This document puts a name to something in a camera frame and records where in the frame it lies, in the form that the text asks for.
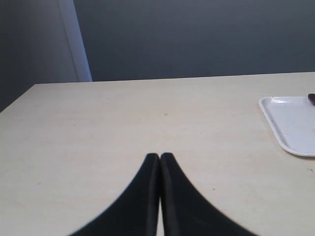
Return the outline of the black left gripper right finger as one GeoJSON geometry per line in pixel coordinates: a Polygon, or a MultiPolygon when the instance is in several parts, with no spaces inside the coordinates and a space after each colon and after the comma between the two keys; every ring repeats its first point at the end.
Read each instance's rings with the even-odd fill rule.
{"type": "Polygon", "coordinates": [[[253,236],[208,202],[172,153],[160,158],[161,208],[166,236],[253,236]]]}

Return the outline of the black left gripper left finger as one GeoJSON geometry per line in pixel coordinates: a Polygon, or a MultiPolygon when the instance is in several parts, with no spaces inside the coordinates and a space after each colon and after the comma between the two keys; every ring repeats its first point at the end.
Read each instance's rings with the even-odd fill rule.
{"type": "Polygon", "coordinates": [[[146,155],[124,192],[73,236],[155,236],[159,211],[159,156],[146,155]]]}

